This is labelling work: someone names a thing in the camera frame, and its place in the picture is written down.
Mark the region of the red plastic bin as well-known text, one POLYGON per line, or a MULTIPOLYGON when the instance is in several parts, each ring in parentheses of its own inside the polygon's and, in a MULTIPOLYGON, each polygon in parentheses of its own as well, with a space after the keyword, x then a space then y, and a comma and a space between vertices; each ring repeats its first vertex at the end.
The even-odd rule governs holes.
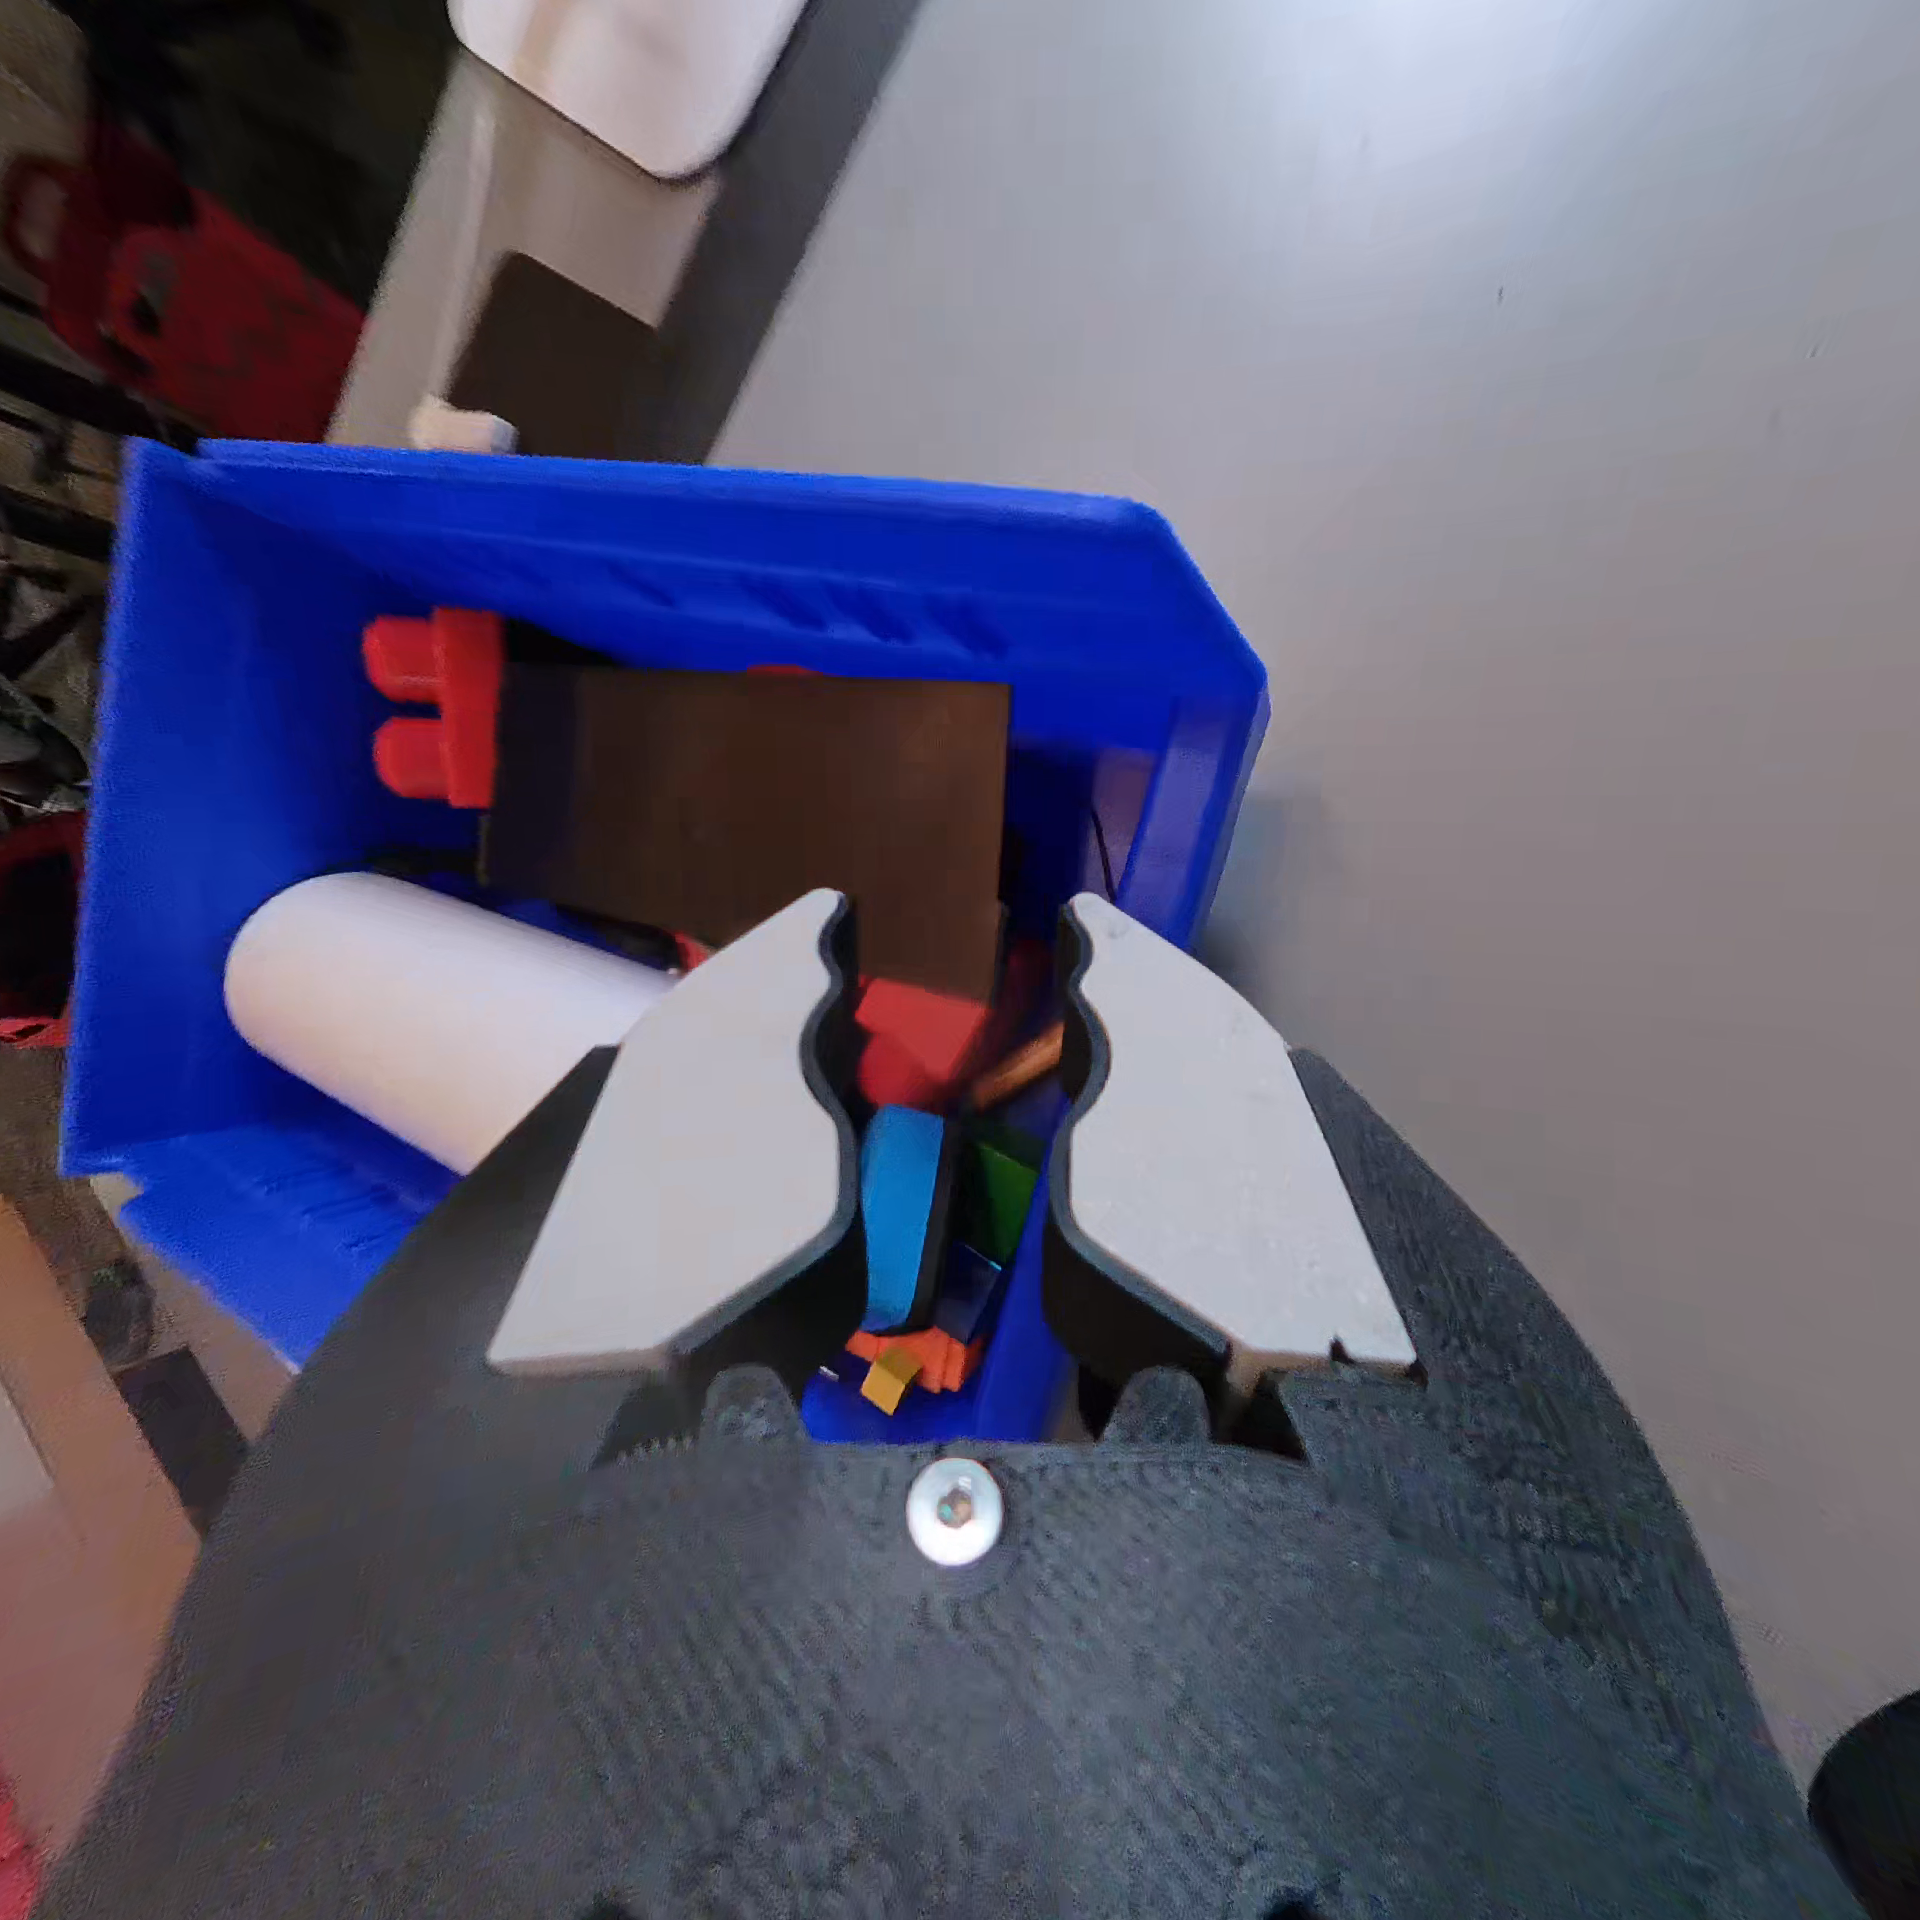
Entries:
POLYGON ((230 441, 326 441, 363 313, 144 136, 95 118, 74 161, 14 154, 4 260, 59 344, 230 441))

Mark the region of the orange toy block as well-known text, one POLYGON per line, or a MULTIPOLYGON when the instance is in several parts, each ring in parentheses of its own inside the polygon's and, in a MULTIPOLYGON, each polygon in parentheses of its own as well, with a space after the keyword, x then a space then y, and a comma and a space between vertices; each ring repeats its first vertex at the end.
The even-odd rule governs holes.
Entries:
POLYGON ((882 1368, 887 1375, 930 1394, 952 1394, 967 1386, 982 1368, 987 1337, 961 1342, 942 1328, 922 1334, 870 1334, 858 1330, 847 1342, 847 1354, 882 1368))

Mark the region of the green toy block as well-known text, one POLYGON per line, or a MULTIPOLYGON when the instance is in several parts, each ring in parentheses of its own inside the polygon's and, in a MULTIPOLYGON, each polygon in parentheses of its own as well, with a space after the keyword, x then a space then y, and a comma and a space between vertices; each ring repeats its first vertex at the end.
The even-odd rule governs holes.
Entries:
POLYGON ((1042 1146, 1024 1135, 970 1135, 958 1195, 958 1240, 984 1259, 1009 1266, 1042 1177, 1042 1146))

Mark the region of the white paper roll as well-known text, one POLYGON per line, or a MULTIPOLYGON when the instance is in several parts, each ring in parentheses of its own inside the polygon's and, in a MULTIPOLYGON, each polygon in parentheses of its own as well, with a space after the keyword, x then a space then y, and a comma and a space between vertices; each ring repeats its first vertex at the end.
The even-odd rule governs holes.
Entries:
POLYGON ((224 963, 224 1008, 263 1058, 467 1176, 679 975, 376 873, 263 903, 224 963))

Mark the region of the wooden stick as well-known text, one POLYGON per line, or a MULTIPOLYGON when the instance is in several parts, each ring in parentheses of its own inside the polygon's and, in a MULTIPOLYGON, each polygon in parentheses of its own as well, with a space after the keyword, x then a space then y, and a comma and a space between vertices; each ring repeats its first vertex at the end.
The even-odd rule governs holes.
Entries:
POLYGON ((1066 1056, 1066 1023, 1055 1023, 987 1067, 967 1091, 970 1114, 992 1114, 1056 1074, 1066 1056))

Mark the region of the red toy block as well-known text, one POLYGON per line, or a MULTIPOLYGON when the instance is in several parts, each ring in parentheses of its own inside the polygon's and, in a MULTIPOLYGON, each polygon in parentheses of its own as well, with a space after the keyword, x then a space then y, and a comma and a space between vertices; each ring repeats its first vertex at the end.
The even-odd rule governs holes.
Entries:
POLYGON ((508 664, 500 616, 382 616, 366 624, 361 656, 372 689, 396 706, 372 736, 377 779, 402 800, 489 809, 508 664))

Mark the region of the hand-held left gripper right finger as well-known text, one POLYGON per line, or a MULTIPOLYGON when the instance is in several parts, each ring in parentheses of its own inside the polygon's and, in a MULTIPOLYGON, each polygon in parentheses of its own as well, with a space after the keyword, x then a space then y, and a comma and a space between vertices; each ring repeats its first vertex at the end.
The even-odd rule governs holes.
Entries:
POLYGON ((1103 897, 1066 903, 1058 958, 1042 1311, 1072 1360, 1212 1398, 1335 1362, 1406 1376, 1409 1323, 1281 1032, 1103 897))

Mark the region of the black office chair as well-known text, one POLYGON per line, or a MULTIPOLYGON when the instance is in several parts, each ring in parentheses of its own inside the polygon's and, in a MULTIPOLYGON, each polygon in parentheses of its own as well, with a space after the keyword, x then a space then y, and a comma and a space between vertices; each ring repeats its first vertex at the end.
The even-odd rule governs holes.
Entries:
POLYGON ((1808 1817, 1871 1915, 1918 1915, 1915 1691, 1832 1745, 1808 1790, 1808 1817))

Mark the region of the black divider plate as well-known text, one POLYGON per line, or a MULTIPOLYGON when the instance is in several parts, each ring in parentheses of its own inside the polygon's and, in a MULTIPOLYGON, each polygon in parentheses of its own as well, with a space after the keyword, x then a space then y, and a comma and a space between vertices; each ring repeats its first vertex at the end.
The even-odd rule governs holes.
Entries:
POLYGON ((708 950, 832 889, 865 975, 986 1001, 1010 720, 991 682, 514 664, 486 873, 708 950))

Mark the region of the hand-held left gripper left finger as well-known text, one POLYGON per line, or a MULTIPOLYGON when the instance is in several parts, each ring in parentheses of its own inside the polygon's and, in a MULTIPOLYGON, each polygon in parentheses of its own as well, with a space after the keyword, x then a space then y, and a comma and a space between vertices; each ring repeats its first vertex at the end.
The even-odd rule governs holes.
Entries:
POLYGON ((643 1015, 496 1323, 506 1376, 807 1382, 866 1304, 854 903, 819 887, 643 1015))

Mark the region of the blue plastic bin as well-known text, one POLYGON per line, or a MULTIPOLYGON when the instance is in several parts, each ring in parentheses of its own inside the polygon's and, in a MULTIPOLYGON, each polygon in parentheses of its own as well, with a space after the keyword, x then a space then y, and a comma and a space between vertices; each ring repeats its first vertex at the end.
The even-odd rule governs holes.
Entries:
MULTIPOLYGON (((65 1066, 68 1172, 314 1359, 458 1172, 251 1050, 224 1008, 248 919, 376 873, 673 970, 730 945, 496 889, 489 809, 402 800, 372 736, 377 617, 503 620, 510 666, 802 671, 1014 691, 1000 866, 1015 992, 1063 906, 1187 950, 1264 738, 1267 676, 1166 522, 1130 502, 679 465, 216 441, 138 448, 112 561, 65 1066)), ((844 1342, 823 1439, 881 1439, 844 1342)))

